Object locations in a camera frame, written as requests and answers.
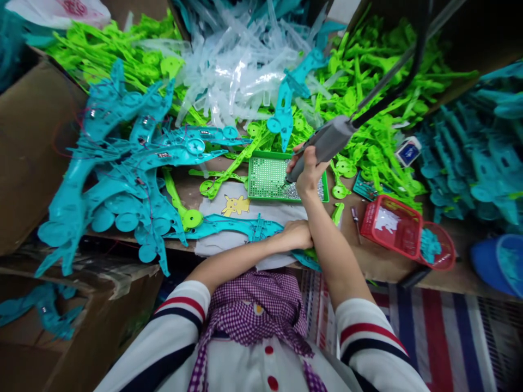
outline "yellow cartoon character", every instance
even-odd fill
[[[238,215],[241,215],[242,211],[249,212],[249,204],[251,203],[249,199],[244,200],[243,196],[240,196],[239,199],[229,198],[227,195],[225,195],[225,198],[227,204],[222,210],[223,216],[230,217],[233,212],[236,212]]]

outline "plastic bin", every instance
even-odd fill
[[[388,230],[380,224],[380,221],[383,220],[385,214],[390,216],[390,213],[396,216],[397,226]],[[419,262],[422,226],[423,219],[417,211],[387,195],[379,195],[367,206],[361,226],[361,235]]]
[[[456,251],[454,249],[454,243],[447,231],[433,222],[425,222],[423,224],[423,229],[429,229],[436,235],[437,240],[441,245],[441,253],[434,257],[433,264],[428,263],[427,260],[423,258],[421,252],[419,253],[419,260],[417,261],[437,271],[448,271],[454,268],[454,265],[456,264]]]
[[[505,234],[478,242],[471,249],[472,264],[489,286],[523,298],[523,236]],[[507,262],[514,257],[515,262]]]
[[[288,201],[301,203],[300,199],[290,199],[282,187],[285,180],[287,161],[292,154],[281,152],[254,151],[249,159],[249,186],[247,194],[251,200]],[[323,182],[323,203],[329,202],[327,172],[321,177]]]

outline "green plastic frame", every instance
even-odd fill
[[[252,159],[253,158],[261,158],[261,159],[268,159],[268,160],[279,160],[279,161],[285,161],[292,158],[292,154],[284,154],[282,152],[269,152],[269,151],[259,151],[256,150],[252,153],[251,158],[249,159],[249,179],[252,178],[253,171],[255,170],[255,167],[252,165]],[[328,203],[330,201],[330,195],[329,195],[329,185],[327,183],[327,173],[323,173],[323,176],[321,178],[323,180],[323,203]],[[247,190],[247,194],[249,196],[249,199],[251,200],[266,200],[266,201],[287,201],[290,203],[301,203],[300,199],[286,199],[286,198],[279,198],[279,197],[262,197],[254,194],[254,191],[252,189],[252,181],[249,180],[249,187]],[[281,183],[283,185],[283,178],[278,179],[278,183]]]

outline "blue bucket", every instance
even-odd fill
[[[471,256],[476,273],[485,283],[523,298],[523,236],[505,234],[478,242]]]

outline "green tray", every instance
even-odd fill
[[[282,187],[285,180],[286,160],[291,154],[281,152],[254,151],[249,159],[249,188],[251,200],[278,200],[300,203],[300,199],[290,198]],[[323,173],[323,203],[329,202],[327,173]]]

